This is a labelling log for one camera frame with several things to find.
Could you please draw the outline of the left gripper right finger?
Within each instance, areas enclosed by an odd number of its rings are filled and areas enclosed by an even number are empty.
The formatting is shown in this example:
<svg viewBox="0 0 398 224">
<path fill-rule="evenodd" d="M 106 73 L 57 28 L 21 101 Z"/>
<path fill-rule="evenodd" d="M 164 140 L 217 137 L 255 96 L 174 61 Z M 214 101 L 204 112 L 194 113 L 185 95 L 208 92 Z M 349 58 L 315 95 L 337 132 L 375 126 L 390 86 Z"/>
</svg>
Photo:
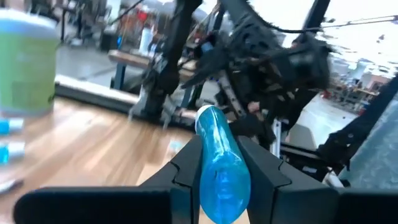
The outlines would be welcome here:
<svg viewBox="0 0 398 224">
<path fill-rule="evenodd" d="M 251 175 L 251 223 L 397 224 L 397 191 L 329 187 L 237 138 Z"/>
</svg>

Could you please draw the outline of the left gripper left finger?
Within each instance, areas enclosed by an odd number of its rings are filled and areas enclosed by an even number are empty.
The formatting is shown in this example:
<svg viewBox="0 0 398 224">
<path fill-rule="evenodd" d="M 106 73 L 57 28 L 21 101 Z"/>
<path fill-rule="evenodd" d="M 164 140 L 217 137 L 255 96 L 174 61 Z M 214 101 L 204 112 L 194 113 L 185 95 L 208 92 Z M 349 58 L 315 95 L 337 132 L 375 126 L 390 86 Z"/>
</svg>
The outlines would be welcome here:
<svg viewBox="0 0 398 224">
<path fill-rule="evenodd" d="M 202 143 L 194 136 L 138 186 L 44 187 L 14 206 L 16 224 L 198 223 Z"/>
</svg>

